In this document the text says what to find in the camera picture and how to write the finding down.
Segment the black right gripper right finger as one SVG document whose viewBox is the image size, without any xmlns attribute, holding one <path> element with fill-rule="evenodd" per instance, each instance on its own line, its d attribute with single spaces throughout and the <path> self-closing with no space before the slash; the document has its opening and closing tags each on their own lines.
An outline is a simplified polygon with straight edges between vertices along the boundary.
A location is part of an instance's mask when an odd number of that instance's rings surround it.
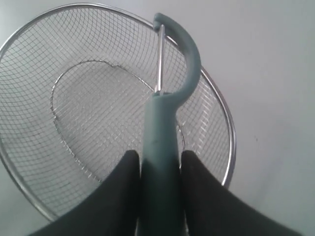
<svg viewBox="0 0 315 236">
<path fill-rule="evenodd" d="M 191 236 L 297 236 L 299 233 L 242 202 L 191 150 L 181 155 L 181 184 Z"/>
</svg>

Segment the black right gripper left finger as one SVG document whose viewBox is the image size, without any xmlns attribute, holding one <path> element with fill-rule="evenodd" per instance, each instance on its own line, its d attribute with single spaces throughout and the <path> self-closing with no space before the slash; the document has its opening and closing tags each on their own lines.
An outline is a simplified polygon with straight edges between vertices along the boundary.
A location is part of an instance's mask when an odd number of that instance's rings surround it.
<svg viewBox="0 0 315 236">
<path fill-rule="evenodd" d="M 139 213 L 139 155 L 128 150 L 83 202 L 34 236 L 133 236 Z"/>
</svg>

